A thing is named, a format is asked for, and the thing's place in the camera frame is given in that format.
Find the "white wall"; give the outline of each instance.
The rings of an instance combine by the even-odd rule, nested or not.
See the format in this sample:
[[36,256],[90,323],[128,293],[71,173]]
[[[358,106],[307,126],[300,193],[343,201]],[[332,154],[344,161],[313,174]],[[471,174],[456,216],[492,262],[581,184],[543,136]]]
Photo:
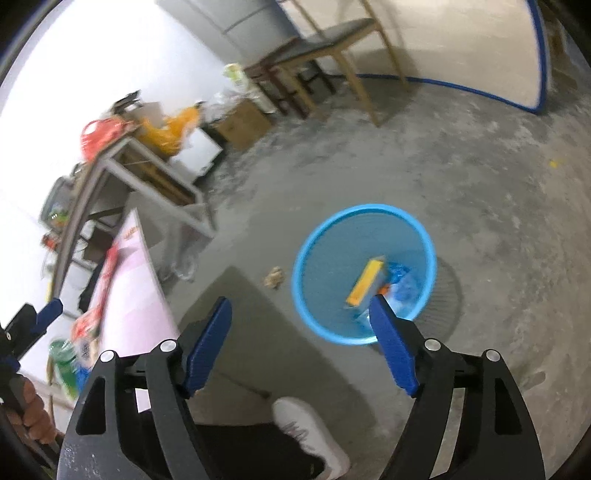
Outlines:
[[[357,0],[300,1],[322,28],[367,17]],[[538,42],[527,0],[370,3],[397,47],[406,75],[466,86],[528,108],[538,105]],[[291,2],[282,6],[303,33],[313,32]],[[360,73],[395,73],[375,33],[349,51]],[[337,72],[330,60],[323,66]]]
[[[43,28],[11,89],[2,92],[2,325],[23,303],[37,309],[45,303],[44,229],[36,219],[55,179],[80,161],[84,125],[138,89],[143,100],[159,101],[172,113],[226,84],[221,60],[153,0],[74,0]],[[75,312],[87,274],[73,270],[63,300]],[[23,361],[28,372],[44,378],[47,342],[67,333],[69,324],[60,319],[31,350]]]

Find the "human hand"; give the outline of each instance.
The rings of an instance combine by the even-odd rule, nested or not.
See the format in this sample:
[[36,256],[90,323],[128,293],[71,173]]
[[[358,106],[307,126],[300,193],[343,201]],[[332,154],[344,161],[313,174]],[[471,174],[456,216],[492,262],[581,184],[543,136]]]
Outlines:
[[49,414],[43,409],[43,400],[37,395],[35,385],[28,378],[25,378],[22,396],[27,403],[25,413],[21,417],[14,410],[7,408],[6,415],[10,423],[15,427],[27,427],[31,440],[39,440],[44,444],[53,442],[56,439],[56,428],[51,423]]

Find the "white sneaker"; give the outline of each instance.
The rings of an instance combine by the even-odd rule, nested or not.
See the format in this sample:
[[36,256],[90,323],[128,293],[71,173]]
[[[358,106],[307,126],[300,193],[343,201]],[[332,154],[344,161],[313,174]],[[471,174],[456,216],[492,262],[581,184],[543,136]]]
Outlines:
[[349,457],[306,402],[292,397],[280,398],[273,404],[273,419],[283,433],[298,441],[302,450],[324,460],[326,470],[318,479],[333,480],[349,471]]

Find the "green bottle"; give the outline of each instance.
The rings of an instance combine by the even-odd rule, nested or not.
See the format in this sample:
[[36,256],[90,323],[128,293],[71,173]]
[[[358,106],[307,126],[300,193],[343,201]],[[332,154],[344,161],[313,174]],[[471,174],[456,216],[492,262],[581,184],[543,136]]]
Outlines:
[[61,386],[69,399],[75,400],[78,396],[76,385],[76,371],[78,362],[74,345],[69,340],[56,339],[49,346],[49,355],[56,365]]

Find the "blue plastic basin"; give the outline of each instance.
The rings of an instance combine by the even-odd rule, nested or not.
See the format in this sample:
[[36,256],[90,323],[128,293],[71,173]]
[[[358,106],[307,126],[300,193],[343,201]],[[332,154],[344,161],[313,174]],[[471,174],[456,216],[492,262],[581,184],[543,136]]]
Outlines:
[[316,228],[297,255],[291,293],[306,325],[330,342],[375,343],[372,329],[356,320],[358,312],[346,308],[345,299],[367,262],[381,256],[412,269],[421,293],[399,316],[414,320],[433,290],[435,247],[424,227],[407,212],[389,205],[359,205]]

